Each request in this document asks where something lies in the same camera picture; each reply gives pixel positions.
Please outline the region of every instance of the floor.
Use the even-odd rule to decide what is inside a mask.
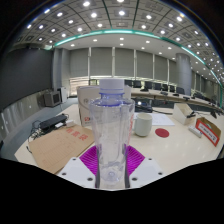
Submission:
[[[36,120],[45,121],[47,119],[50,119],[66,108],[70,107],[72,104],[78,104],[78,99],[68,98],[68,100],[61,105],[58,105],[54,108],[45,107],[39,112],[27,118],[4,139],[4,145],[1,149],[0,157],[3,159],[17,161],[14,154],[30,135],[32,123]]]

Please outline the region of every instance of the chair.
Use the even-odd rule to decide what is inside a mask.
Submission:
[[[128,86],[130,86],[130,87],[132,87],[133,86],[133,84],[132,84],[132,80],[124,80],[124,85],[128,85]]]
[[[170,86],[170,92],[175,93],[175,87],[174,86]]]
[[[168,85],[167,84],[163,84],[162,90],[168,92]]]
[[[177,87],[177,88],[176,88],[176,93],[185,95],[185,91],[184,91],[184,89],[181,88],[181,87]]]
[[[145,88],[152,89],[152,82],[145,81]]]
[[[154,83],[154,89],[155,90],[161,90],[161,83]]]
[[[137,80],[135,80],[135,81],[134,81],[134,88],[142,88],[141,81],[137,81]]]

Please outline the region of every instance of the bottle cap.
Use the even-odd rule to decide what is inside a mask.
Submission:
[[[100,79],[100,94],[124,94],[124,80]]]

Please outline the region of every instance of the ceiling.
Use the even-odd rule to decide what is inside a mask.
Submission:
[[[87,1],[90,4],[85,7],[83,4]],[[175,52],[187,53],[191,56],[192,67],[195,72],[198,71],[208,80],[216,82],[215,75],[218,81],[222,85],[224,84],[223,64],[221,64],[212,43],[201,32],[200,28],[196,27],[185,15],[157,0],[119,1],[122,0],[65,0],[50,8],[49,11],[46,9],[35,20],[30,21],[30,24],[27,24],[27,28],[21,32],[20,37],[14,43],[14,48],[19,47],[19,45],[24,46],[24,44],[56,46],[58,42],[73,36],[79,37],[79,39],[70,42],[74,43],[75,47],[71,47],[71,44],[68,43],[58,47],[69,50],[92,46],[121,47],[120,35],[118,34],[116,39],[113,38],[115,37],[114,34],[96,35],[95,39],[98,41],[95,43],[93,43],[94,36],[88,36],[88,34],[114,29],[147,32],[154,36],[144,37],[135,33],[132,35],[122,34],[125,36],[122,47],[136,50],[142,50],[141,47],[145,47],[144,51],[154,54],[162,52],[161,56],[169,59],[175,57]],[[92,18],[92,13],[96,13],[97,16]],[[88,37],[80,38],[80,35],[84,34],[87,34]],[[150,44],[146,44],[146,39],[150,40]],[[167,50],[170,45],[172,45],[172,50]],[[190,53],[184,51],[180,46],[190,50]],[[199,61],[198,64],[194,64],[196,57],[192,56],[191,53],[199,57],[204,63]]]

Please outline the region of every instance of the red sign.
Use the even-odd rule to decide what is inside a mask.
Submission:
[[[196,126],[199,131],[201,131],[211,142],[214,146],[216,146],[219,142],[219,137],[212,131],[206,124],[197,120]]]

